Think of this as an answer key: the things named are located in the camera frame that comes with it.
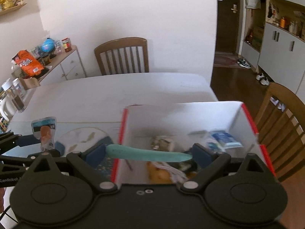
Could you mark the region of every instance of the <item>doorway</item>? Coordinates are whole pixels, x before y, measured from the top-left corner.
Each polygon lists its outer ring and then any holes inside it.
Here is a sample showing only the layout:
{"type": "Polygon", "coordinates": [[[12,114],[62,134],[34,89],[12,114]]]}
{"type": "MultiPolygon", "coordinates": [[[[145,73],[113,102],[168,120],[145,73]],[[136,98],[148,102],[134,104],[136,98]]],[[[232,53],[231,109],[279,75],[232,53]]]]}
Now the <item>doorway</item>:
{"type": "Polygon", "coordinates": [[[235,54],[240,0],[218,0],[216,53],[235,54]]]}

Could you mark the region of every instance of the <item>plastic bag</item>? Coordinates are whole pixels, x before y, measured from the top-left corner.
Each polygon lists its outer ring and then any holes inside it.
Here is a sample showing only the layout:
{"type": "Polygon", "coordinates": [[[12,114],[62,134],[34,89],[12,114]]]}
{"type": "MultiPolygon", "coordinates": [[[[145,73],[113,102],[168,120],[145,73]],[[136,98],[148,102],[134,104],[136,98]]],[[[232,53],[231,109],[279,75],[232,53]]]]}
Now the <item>plastic bag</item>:
{"type": "Polygon", "coordinates": [[[19,51],[13,60],[20,66],[20,68],[30,77],[39,75],[44,67],[39,63],[35,57],[27,50],[19,51]]]}
{"type": "Polygon", "coordinates": [[[247,8],[260,8],[260,0],[246,0],[247,8]]]}

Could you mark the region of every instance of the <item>white sideboard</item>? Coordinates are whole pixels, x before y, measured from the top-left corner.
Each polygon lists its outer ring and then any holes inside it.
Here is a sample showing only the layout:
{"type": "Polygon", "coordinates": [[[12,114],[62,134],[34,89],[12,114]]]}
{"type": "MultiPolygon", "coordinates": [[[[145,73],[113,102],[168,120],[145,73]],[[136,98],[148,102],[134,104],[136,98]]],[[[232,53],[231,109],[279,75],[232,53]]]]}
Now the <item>white sideboard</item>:
{"type": "Polygon", "coordinates": [[[49,65],[52,69],[39,79],[41,86],[86,77],[76,46],[56,56],[49,65]]]}

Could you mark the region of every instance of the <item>blue globe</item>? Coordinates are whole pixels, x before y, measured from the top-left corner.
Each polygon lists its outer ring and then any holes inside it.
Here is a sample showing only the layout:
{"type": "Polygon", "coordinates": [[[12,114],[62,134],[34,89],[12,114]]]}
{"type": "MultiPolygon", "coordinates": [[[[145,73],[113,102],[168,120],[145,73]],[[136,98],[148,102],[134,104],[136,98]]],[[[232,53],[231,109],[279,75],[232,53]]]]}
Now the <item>blue globe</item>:
{"type": "Polygon", "coordinates": [[[50,52],[54,49],[54,40],[47,38],[41,45],[41,50],[43,52],[50,52]]]}

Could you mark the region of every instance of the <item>screw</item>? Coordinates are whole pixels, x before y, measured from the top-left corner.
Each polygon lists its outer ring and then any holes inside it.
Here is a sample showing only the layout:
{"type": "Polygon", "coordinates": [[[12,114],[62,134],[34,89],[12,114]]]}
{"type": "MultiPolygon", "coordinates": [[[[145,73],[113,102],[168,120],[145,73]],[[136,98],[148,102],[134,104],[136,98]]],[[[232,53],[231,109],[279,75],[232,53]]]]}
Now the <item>screw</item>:
{"type": "Polygon", "coordinates": [[[194,181],[187,181],[183,184],[183,186],[186,189],[196,189],[196,188],[198,188],[199,184],[194,181]]]}
{"type": "Polygon", "coordinates": [[[142,190],[138,190],[137,192],[135,192],[136,194],[138,194],[138,195],[144,195],[145,194],[145,192],[144,191],[142,191],[142,190]]]}
{"type": "Polygon", "coordinates": [[[112,189],[115,187],[115,184],[112,182],[102,182],[100,183],[100,188],[101,189],[112,189]]]}
{"type": "Polygon", "coordinates": [[[145,193],[151,194],[151,193],[153,193],[153,189],[148,188],[148,189],[145,190],[145,193]]]}

